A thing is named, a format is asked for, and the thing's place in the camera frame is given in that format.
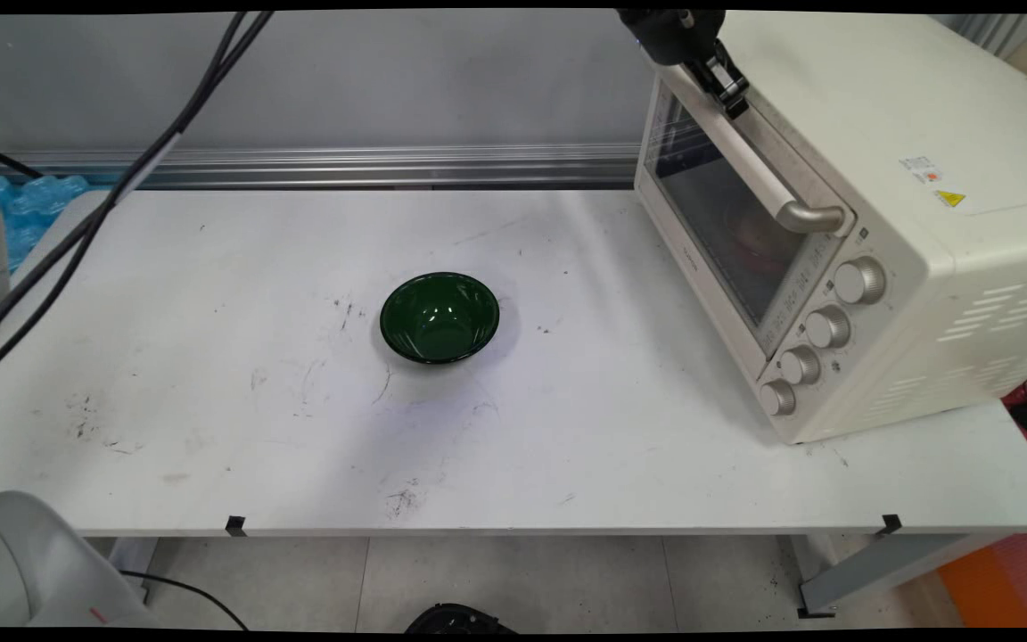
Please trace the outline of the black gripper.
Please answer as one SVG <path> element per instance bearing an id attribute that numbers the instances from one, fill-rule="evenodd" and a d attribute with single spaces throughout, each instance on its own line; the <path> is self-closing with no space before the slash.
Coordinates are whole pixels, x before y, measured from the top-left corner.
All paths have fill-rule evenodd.
<path id="1" fill-rule="evenodd" d="M 719 40 L 726 11 L 708 9 L 617 9 L 625 29 L 653 62 L 686 64 L 705 95 L 716 99 L 729 120 L 747 110 L 749 82 Z"/>

